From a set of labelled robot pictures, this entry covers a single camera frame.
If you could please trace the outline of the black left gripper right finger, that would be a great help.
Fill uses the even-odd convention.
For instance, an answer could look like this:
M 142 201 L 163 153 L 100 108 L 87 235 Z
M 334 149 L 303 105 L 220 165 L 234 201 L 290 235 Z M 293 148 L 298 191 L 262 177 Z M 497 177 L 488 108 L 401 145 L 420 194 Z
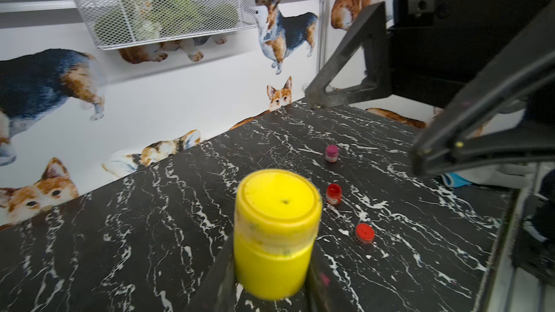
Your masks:
M 308 311 L 357 311 L 318 245 L 312 250 L 305 288 Z

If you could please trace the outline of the red paint jar lid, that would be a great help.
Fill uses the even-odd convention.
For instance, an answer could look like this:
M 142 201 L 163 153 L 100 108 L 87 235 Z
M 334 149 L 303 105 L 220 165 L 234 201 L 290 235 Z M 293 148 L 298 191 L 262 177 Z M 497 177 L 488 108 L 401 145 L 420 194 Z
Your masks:
M 356 226 L 355 235 L 362 244 L 371 244 L 375 238 L 374 229 L 365 223 L 360 223 Z

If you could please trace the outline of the red paint jar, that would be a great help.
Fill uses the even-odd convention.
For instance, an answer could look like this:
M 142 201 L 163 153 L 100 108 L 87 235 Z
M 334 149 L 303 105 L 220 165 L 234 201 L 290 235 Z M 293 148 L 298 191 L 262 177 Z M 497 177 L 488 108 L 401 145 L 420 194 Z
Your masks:
M 325 193 L 325 198 L 327 203 L 330 205 L 339 205 L 343 197 L 343 191 L 341 187 L 336 183 L 331 183 Z

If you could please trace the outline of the magenta paint jar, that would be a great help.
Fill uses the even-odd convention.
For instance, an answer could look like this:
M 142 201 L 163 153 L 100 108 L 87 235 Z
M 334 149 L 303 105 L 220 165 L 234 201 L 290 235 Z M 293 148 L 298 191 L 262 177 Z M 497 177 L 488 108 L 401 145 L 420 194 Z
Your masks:
M 339 147 L 335 144 L 328 145 L 325 150 L 325 160 L 328 163 L 335 163 L 339 158 Z

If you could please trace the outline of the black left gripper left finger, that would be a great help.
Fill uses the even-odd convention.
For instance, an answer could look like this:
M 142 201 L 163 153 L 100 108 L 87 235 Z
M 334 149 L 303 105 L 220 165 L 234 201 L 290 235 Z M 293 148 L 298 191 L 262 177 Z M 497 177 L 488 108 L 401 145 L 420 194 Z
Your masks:
M 234 237 L 230 236 L 184 311 L 235 311 Z

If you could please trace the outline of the yellow paint jar lid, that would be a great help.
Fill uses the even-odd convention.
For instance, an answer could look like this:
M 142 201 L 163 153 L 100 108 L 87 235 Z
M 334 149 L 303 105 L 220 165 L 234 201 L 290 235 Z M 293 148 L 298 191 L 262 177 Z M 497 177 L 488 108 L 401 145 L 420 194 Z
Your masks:
M 304 177 L 279 169 L 246 176 L 236 193 L 234 237 L 255 251 L 290 256 L 315 242 L 322 197 Z

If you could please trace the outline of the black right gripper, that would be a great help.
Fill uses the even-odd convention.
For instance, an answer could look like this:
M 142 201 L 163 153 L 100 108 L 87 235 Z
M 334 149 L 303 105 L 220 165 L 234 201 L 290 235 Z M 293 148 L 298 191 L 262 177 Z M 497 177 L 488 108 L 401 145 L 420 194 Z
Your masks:
M 410 151 L 417 176 L 554 160 L 554 0 L 393 0 L 393 17 L 387 36 L 385 3 L 363 8 L 306 88 L 309 108 L 452 100 Z M 472 137 L 517 100 L 515 127 Z

